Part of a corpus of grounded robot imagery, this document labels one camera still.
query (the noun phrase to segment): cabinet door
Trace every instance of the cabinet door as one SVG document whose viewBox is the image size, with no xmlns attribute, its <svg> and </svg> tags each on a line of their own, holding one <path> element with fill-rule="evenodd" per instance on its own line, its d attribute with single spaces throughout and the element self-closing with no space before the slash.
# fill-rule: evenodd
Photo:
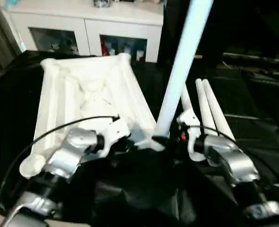
<svg viewBox="0 0 279 227">
<path fill-rule="evenodd" d="M 12 18 L 27 50 L 90 55 L 83 19 L 26 13 Z"/>
<path fill-rule="evenodd" d="M 156 62 L 161 26 L 86 20 L 91 54 L 128 52 L 133 60 Z"/>
</svg>

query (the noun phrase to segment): black fabric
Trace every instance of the black fabric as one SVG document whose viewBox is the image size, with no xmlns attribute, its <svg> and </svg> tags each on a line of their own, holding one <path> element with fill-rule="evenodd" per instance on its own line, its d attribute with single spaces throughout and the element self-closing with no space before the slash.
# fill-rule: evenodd
<svg viewBox="0 0 279 227">
<path fill-rule="evenodd" d="M 40 61 L 75 57 L 25 52 L 0 77 L 0 181 L 10 161 L 33 139 L 43 79 Z M 134 62 L 132 67 L 157 119 L 169 72 L 152 63 Z M 259 159 L 279 174 L 279 78 L 194 68 L 187 87 L 199 118 L 194 85 L 198 77 L 210 80 L 237 141 L 259 157 L 254 161 L 260 173 L 276 182 L 276 176 Z M 173 161 L 174 152 L 173 148 L 163 153 L 134 151 L 82 166 L 64 189 L 68 196 L 61 219 L 95 226 L 244 226 L 220 172 L 206 163 Z M 6 208 L 25 183 L 18 166 L 5 187 L 2 204 Z M 279 187 L 272 194 L 279 200 Z"/>
</svg>

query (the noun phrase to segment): white cabinet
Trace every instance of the white cabinet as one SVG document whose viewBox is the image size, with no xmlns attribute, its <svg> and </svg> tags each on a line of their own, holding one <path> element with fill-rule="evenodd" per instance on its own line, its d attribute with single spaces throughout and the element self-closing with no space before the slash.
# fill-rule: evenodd
<svg viewBox="0 0 279 227">
<path fill-rule="evenodd" d="M 161 26 L 86 20 L 91 54 L 128 52 L 133 60 L 156 62 Z"/>
<path fill-rule="evenodd" d="M 163 5 L 119 2 L 94 8 L 93 0 L 20 0 L 9 10 L 27 50 L 113 55 L 156 62 Z"/>
<path fill-rule="evenodd" d="M 27 50 L 90 55 L 81 18 L 12 13 L 12 19 Z"/>
</svg>

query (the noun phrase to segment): white rod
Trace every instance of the white rod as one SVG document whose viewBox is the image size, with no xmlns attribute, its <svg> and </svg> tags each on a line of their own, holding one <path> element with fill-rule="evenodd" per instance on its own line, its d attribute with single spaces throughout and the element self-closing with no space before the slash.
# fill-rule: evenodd
<svg viewBox="0 0 279 227">
<path fill-rule="evenodd" d="M 192 103 L 191 103 L 190 95 L 188 94 L 186 85 L 184 85 L 183 89 L 182 89 L 181 103 L 182 103 L 182 107 L 183 107 L 184 111 L 192 109 Z"/>
<path fill-rule="evenodd" d="M 192 66 L 213 0 L 191 0 L 155 134 L 167 135 Z"/>
<path fill-rule="evenodd" d="M 211 109 L 209 103 L 207 101 L 207 97 L 203 88 L 202 80 L 196 80 L 196 89 L 198 94 L 198 101 L 200 107 L 200 113 L 202 118 L 203 126 L 210 127 L 212 129 L 216 129 L 215 122 L 213 120 L 213 116 L 211 114 Z M 214 131 L 204 129 L 204 133 L 208 135 L 218 136 L 218 134 Z"/>
<path fill-rule="evenodd" d="M 235 140 L 235 137 L 229 128 L 228 122 L 225 119 L 225 116 L 220 108 L 220 105 L 216 99 L 216 96 L 210 86 L 210 83 L 207 79 L 204 79 L 202 81 L 203 88 L 206 93 L 207 100 L 209 102 L 210 108 L 211 108 L 211 113 L 213 115 L 213 118 L 215 120 L 215 124 L 217 126 L 217 129 L 231 137 L 233 140 Z"/>
</svg>

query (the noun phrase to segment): white plastic tray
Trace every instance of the white plastic tray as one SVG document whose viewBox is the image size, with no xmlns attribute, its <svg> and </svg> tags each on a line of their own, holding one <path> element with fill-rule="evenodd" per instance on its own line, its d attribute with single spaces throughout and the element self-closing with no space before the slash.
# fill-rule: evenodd
<svg viewBox="0 0 279 227">
<path fill-rule="evenodd" d="M 44 79 L 34 138 L 52 128 L 84 117 L 120 115 L 129 128 L 149 139 L 156 122 L 130 67 L 130 55 L 55 60 L 45 59 Z M 94 119 L 74 127 L 103 130 L 109 119 Z M 54 132 L 32 147 L 48 158 L 68 129 Z"/>
</svg>

